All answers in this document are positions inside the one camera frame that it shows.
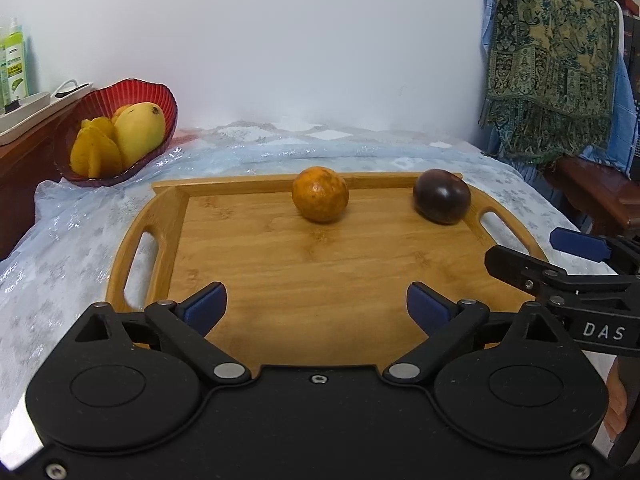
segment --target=tray handle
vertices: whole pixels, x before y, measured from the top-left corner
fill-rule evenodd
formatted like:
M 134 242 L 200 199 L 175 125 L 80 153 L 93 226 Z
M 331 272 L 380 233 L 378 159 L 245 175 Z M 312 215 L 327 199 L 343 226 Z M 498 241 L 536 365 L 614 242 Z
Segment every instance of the tray handle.
M 495 240 L 481 223 L 482 216 L 485 213 L 495 213 L 500 220 L 508 227 L 508 229 L 516 236 L 521 244 L 524 245 L 529 255 L 547 262 L 545 252 L 540 248 L 536 239 L 531 235 L 522 222 L 518 220 L 507 208 L 500 204 L 493 197 L 480 191 L 479 189 L 469 186 L 471 190 L 471 206 L 465 216 L 465 223 L 473 231 L 480 242 L 487 249 L 495 245 Z
M 151 272 L 145 304 L 166 298 L 188 201 L 186 193 L 177 187 L 170 187 L 153 197 L 136 216 L 118 248 L 107 287 L 106 300 L 116 312 L 135 310 L 127 303 L 124 288 L 143 233 L 151 234 L 158 243 L 158 254 Z

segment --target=orange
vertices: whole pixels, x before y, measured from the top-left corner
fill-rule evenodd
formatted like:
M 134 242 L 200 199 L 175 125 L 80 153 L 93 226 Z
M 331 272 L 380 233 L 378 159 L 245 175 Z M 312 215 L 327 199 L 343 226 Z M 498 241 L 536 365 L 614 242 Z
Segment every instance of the orange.
M 303 217 L 314 222 L 331 222 L 347 207 L 349 189 L 335 171 L 314 166 L 293 181 L 291 197 Z

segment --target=yellow mango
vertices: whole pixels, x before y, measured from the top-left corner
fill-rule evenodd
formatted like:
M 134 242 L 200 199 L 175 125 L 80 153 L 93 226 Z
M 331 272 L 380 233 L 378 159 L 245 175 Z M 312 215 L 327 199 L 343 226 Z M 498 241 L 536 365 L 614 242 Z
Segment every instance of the yellow mango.
M 106 136 L 101 136 L 97 145 L 100 151 L 100 177 L 107 178 L 121 174 L 124 167 L 122 165 L 122 155 L 116 143 Z
M 89 147 L 89 167 L 88 167 L 88 177 L 89 178 L 100 178 L 100 148 L 97 144 L 93 143 Z
M 91 119 L 91 125 L 98 128 L 108 139 L 115 138 L 115 129 L 113 123 L 108 117 L 96 117 Z
M 87 178 L 106 178 L 122 172 L 122 157 L 115 142 L 89 124 L 78 132 L 71 148 L 69 166 Z
M 114 126 L 124 168 L 133 166 L 164 139 L 164 113 L 155 103 L 131 105 L 121 113 Z
M 94 133 L 91 126 L 81 128 L 76 137 L 76 142 L 71 147 L 69 155 L 69 167 L 78 175 L 89 177 L 89 154 L 91 146 L 97 141 L 95 136 L 101 136 L 100 132 Z
M 118 117 L 120 117 L 121 113 L 123 113 L 124 110 L 126 110 L 127 108 L 129 108 L 131 105 L 122 105 L 120 108 L 118 108 L 114 113 L 113 116 L 111 117 L 111 122 L 113 124 L 116 123 L 116 121 L 118 120 Z

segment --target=tray handle hole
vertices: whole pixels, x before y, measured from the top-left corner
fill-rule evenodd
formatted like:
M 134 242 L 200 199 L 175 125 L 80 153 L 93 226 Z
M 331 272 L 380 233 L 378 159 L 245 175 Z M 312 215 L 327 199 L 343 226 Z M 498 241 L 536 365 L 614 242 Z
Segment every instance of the tray handle hole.
M 507 224 L 493 211 L 484 213 L 480 218 L 480 223 L 497 244 L 518 251 L 519 253 L 529 254 L 527 248 L 518 240 L 511 229 L 507 227 Z
M 142 233 L 127 283 L 124 286 L 124 299 L 134 310 L 143 310 L 146 307 L 146 292 L 156 256 L 158 256 L 158 241 L 150 233 Z

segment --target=dark purple fruit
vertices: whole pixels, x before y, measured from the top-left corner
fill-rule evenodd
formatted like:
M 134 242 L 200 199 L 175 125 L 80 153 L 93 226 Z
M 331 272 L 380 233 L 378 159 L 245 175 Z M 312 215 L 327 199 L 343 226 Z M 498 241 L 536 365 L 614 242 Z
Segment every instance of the dark purple fruit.
M 445 170 L 425 171 L 414 184 L 414 205 L 427 219 L 438 224 L 462 220 L 471 205 L 469 186 Z

